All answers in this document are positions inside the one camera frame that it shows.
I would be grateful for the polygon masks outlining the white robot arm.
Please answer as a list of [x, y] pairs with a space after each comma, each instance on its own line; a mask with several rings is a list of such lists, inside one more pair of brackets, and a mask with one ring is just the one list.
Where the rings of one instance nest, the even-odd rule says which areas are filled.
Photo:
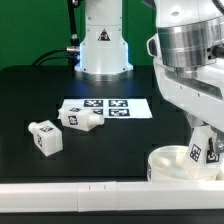
[[[75, 70], [108, 80], [132, 68], [122, 38], [122, 0], [82, 0], [86, 34]], [[208, 124], [224, 152], [224, 0], [143, 0], [156, 10], [147, 51], [163, 97]]]

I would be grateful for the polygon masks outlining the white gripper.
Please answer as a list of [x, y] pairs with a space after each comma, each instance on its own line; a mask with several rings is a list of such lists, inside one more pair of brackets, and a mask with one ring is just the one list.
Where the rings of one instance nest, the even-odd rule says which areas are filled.
[[155, 76], [163, 98], [213, 126], [209, 150], [224, 153], [224, 59], [202, 66], [195, 78], [188, 79], [178, 77], [173, 68], [163, 65], [157, 34], [146, 46], [148, 54], [154, 57]]

